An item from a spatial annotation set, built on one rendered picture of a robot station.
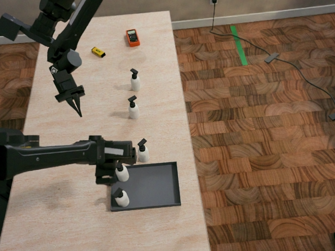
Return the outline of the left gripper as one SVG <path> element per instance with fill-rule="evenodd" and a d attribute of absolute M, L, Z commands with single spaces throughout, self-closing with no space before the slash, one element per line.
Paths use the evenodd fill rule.
<path fill-rule="evenodd" d="M 80 97 L 82 96 L 85 96 L 85 90 L 83 85 L 80 85 L 78 87 L 72 88 L 58 95 L 55 95 L 55 98 L 56 100 L 58 100 L 59 103 L 66 100 L 66 102 L 68 102 L 69 105 L 74 110 L 76 110 L 79 116 L 82 117 L 81 108 L 79 106 Z M 75 101 L 76 105 L 74 104 L 73 100 Z"/>

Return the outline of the orange pocket multimeter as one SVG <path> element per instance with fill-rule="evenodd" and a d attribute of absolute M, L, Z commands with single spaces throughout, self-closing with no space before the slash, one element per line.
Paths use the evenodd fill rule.
<path fill-rule="evenodd" d="M 139 40 L 136 29 L 126 30 L 126 34 L 127 34 L 130 47 L 136 47 L 140 45 L 140 40 Z"/>

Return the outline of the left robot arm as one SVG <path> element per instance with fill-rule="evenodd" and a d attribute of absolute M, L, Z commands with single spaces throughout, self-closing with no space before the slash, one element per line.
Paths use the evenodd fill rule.
<path fill-rule="evenodd" d="M 54 39 L 47 52 L 47 62 L 53 64 L 49 70 L 59 94 L 77 87 L 71 73 L 82 65 L 82 59 L 75 50 L 103 0 L 81 0 L 76 10 L 74 1 L 41 0 L 39 9 L 42 12 L 29 30 L 51 42 L 57 23 L 60 21 L 66 23 L 74 12 L 67 26 Z"/>

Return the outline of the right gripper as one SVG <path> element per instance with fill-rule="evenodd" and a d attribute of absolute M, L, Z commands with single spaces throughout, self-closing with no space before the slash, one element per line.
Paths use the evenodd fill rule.
<path fill-rule="evenodd" d="M 96 165 L 95 176 L 96 184 L 104 184 L 107 186 L 112 186 L 116 183 L 117 177 L 102 177 L 102 176 L 115 176 L 115 169 L 105 169 L 103 164 Z"/>

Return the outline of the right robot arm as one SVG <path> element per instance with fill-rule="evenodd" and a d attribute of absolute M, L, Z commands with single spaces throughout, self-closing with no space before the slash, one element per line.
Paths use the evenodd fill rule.
<path fill-rule="evenodd" d="M 105 140 L 100 134 L 69 145 L 40 146 L 39 135 L 0 132 L 0 195 L 8 193 L 8 180 L 26 172 L 75 163 L 103 164 L 106 170 L 116 169 L 117 160 L 129 165 L 136 163 L 132 140 Z"/>

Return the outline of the white pump bottle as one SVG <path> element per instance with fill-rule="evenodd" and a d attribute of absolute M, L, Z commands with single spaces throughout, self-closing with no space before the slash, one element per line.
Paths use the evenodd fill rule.
<path fill-rule="evenodd" d="M 127 181 L 128 178 L 129 178 L 128 171 L 127 171 L 126 167 L 124 165 L 122 165 L 121 162 L 117 162 L 116 175 L 117 175 L 119 181 L 122 181 L 122 182 Z"/>
<path fill-rule="evenodd" d="M 135 99 L 137 99 L 137 97 L 135 95 L 128 98 L 128 100 L 130 102 L 128 110 L 129 110 L 129 114 L 130 114 L 131 119 L 138 119 L 139 116 L 140 116 L 138 106 L 134 102 Z"/>
<path fill-rule="evenodd" d="M 144 146 L 144 144 L 147 142 L 146 139 L 142 139 L 139 143 L 138 143 L 138 156 L 139 156 L 139 160 L 143 163 L 147 162 L 149 160 L 149 151 L 148 148 Z"/>
<path fill-rule="evenodd" d="M 132 90 L 139 91 L 141 89 L 141 85 L 140 85 L 140 78 L 137 76 L 138 71 L 133 68 L 130 71 L 133 73 L 130 79 Z"/>
<path fill-rule="evenodd" d="M 123 191 L 121 188 L 118 188 L 115 193 L 113 194 L 115 197 L 118 205 L 120 207 L 126 207 L 129 204 L 129 199 L 125 191 Z"/>

